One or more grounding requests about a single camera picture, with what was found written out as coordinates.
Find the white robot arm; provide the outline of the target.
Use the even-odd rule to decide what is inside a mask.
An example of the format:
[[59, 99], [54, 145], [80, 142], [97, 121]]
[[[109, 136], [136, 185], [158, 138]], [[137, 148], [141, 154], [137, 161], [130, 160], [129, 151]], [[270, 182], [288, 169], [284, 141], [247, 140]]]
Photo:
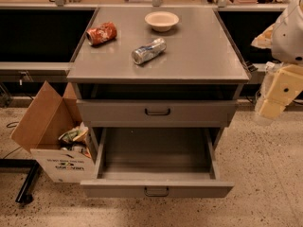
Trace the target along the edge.
[[303, 0], [291, 0], [252, 46], [270, 48], [272, 57], [281, 62], [281, 66], [267, 63], [255, 106], [256, 120], [270, 124], [303, 92]]

